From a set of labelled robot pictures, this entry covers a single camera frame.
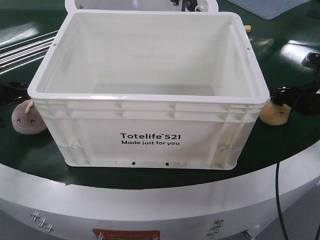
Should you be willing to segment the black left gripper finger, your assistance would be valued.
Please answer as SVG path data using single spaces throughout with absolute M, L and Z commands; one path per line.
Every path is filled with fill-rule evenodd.
M 13 104 L 20 104 L 30 99 L 27 93 L 27 83 L 16 81 L 0 82 L 0 106 L 6 107 Z

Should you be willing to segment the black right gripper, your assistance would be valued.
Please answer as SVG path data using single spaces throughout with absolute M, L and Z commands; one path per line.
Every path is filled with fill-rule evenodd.
M 302 66 L 315 69 L 314 80 L 302 87 L 279 86 L 270 89 L 270 101 L 277 106 L 283 104 L 305 116 L 320 115 L 320 54 L 309 52 Z

